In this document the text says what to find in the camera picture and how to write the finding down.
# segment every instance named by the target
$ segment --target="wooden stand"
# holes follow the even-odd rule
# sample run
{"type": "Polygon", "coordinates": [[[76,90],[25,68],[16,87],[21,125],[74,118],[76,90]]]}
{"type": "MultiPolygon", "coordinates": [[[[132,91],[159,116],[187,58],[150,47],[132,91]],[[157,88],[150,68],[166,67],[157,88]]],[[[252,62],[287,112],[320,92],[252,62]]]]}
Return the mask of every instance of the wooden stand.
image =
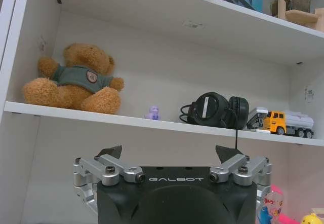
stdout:
{"type": "Polygon", "coordinates": [[[279,0],[278,18],[324,32],[324,8],[315,9],[315,14],[299,10],[286,11],[285,0],[279,0]]]}

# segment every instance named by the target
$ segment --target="white shelf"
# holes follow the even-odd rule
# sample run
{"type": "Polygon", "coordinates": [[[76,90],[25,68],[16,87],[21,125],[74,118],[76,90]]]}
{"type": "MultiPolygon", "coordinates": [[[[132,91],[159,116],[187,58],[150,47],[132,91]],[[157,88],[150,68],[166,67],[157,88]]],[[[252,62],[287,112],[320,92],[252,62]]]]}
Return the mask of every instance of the white shelf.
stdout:
{"type": "MultiPolygon", "coordinates": [[[[10,101],[6,102],[5,111],[12,112],[12,113],[20,113],[20,114],[31,114],[31,115],[38,115],[38,116],[83,120],[83,121],[90,121],[90,122],[128,125],[128,126],[143,127],[143,128],[153,128],[153,129],[181,131],[181,132],[188,132],[188,133],[235,137],[235,130],[232,129],[214,128],[214,127],[198,126],[198,125],[183,124],[183,123],[173,123],[173,122],[166,122],[166,121],[155,121],[155,120],[118,116],[118,115],[90,113],[87,111],[63,109],[63,108],[48,107],[48,106],[37,106],[37,105],[30,105],[30,104],[10,102],[10,101]]],[[[298,137],[291,137],[291,136],[280,136],[275,134],[257,133],[251,131],[239,131],[238,137],[246,138],[246,139],[255,139],[255,140],[268,140],[268,141],[276,141],[276,142],[324,146],[324,140],[306,139],[306,138],[298,138],[298,137]]]]}
{"type": "Polygon", "coordinates": [[[62,0],[62,9],[268,62],[324,56],[323,32],[222,0],[62,0]],[[205,27],[187,28],[187,20],[205,27]]]}

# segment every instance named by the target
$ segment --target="silver metal bracket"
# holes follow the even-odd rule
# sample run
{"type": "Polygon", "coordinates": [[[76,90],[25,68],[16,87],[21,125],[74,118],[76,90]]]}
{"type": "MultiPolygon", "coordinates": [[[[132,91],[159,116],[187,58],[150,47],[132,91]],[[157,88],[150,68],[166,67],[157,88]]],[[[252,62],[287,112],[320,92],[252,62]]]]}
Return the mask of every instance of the silver metal bracket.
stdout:
{"type": "Polygon", "coordinates": [[[228,177],[238,168],[247,163],[245,155],[237,154],[219,167],[210,168],[210,178],[213,182],[227,182],[228,177]]]}
{"type": "Polygon", "coordinates": [[[271,191],[272,164],[266,157],[250,158],[237,154],[219,167],[210,168],[210,180],[214,183],[227,182],[233,174],[234,182],[241,186],[257,185],[257,213],[260,212],[264,197],[271,191]]]}
{"type": "Polygon", "coordinates": [[[145,180],[141,167],[128,166],[108,154],[90,160],[77,158],[73,165],[74,192],[97,214],[97,183],[101,181],[105,186],[116,185],[120,175],[126,182],[141,183],[145,180]]]}

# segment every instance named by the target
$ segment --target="yellow truck cab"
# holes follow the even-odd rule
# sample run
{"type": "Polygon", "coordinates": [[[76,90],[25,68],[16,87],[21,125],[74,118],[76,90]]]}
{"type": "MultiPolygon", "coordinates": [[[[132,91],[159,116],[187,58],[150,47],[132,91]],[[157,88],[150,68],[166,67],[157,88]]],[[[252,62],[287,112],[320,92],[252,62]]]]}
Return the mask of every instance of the yellow truck cab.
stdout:
{"type": "Polygon", "coordinates": [[[263,129],[270,130],[271,133],[284,135],[286,129],[286,115],[282,111],[269,111],[263,121],[263,129]]]}

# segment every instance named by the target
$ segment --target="purple toy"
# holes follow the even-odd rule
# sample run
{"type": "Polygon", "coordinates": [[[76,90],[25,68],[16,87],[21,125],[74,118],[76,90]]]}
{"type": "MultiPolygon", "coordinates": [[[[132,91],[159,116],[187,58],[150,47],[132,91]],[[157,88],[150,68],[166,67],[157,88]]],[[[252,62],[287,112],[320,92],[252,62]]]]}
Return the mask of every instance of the purple toy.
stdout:
{"type": "Polygon", "coordinates": [[[160,120],[160,114],[158,113],[157,106],[151,106],[150,112],[144,116],[146,119],[160,120]]]}

